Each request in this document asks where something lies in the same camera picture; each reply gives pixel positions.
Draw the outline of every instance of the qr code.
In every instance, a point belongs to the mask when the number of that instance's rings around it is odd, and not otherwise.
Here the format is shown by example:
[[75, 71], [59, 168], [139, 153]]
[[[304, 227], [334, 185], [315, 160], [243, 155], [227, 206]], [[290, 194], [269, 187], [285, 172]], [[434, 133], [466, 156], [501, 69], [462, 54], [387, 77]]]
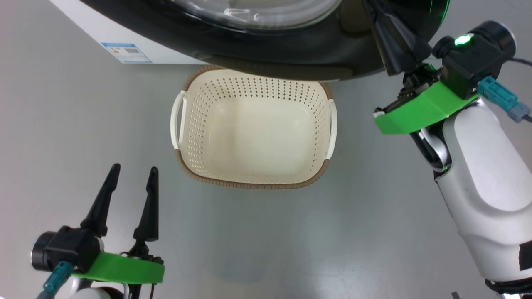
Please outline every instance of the qr code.
[[124, 48], [124, 50], [126, 50], [126, 52], [128, 52], [129, 54], [138, 54], [140, 53], [137, 49], [135, 48]]

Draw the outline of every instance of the black cable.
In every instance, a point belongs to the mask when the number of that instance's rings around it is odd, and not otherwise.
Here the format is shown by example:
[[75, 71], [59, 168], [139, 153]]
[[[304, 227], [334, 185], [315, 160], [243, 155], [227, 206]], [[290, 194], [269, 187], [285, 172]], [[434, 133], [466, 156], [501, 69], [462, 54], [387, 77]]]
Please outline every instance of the black cable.
[[155, 290], [155, 284], [152, 284], [152, 291], [149, 294], [149, 299], [153, 299], [153, 291]]
[[528, 61], [528, 60], [525, 60], [525, 59], [521, 59], [521, 58], [510, 58], [510, 61], [517, 62], [517, 63], [522, 63], [522, 64], [526, 64], [526, 65], [528, 65], [529, 67], [532, 67], [532, 62], [530, 62], [530, 61]]

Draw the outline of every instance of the blue and white sticker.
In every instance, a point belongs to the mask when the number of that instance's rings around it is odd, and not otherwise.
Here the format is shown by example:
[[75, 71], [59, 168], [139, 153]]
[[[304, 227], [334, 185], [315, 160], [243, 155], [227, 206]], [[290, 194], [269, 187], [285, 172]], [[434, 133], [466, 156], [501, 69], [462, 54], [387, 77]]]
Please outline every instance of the blue and white sticker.
[[123, 63], [152, 63], [134, 44], [102, 43], [102, 45]]

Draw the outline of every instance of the camera lens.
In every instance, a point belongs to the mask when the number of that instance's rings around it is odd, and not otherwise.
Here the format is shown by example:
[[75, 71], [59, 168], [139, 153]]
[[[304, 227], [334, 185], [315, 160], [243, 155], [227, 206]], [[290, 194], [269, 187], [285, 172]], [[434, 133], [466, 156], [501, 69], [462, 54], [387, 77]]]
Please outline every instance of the camera lens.
[[473, 30], [473, 34], [478, 34], [489, 40], [490, 43], [501, 49], [508, 58], [516, 54], [517, 44], [513, 33], [505, 26], [495, 21], [486, 21]]
[[31, 250], [31, 265], [35, 270], [46, 272], [52, 272], [52, 270], [54, 270], [53, 265], [51, 265], [48, 260], [48, 255], [44, 251], [44, 248], [55, 234], [56, 232], [54, 231], [47, 231], [35, 241], [35, 245]]

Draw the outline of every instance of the teal connector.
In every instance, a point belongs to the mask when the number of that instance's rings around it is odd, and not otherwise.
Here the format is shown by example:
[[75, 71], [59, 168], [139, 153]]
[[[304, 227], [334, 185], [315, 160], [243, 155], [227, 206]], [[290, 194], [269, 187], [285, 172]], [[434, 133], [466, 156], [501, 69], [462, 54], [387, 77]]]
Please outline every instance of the teal connector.
[[61, 261], [55, 267], [54, 271], [46, 282], [43, 284], [43, 290], [37, 299], [52, 299], [55, 297], [55, 294], [59, 289], [65, 284], [65, 282], [70, 278], [74, 272], [74, 267], [71, 263]]
[[519, 102], [519, 97], [493, 77], [488, 76], [478, 86], [478, 94], [501, 107], [515, 122], [520, 122], [530, 114], [527, 105]]

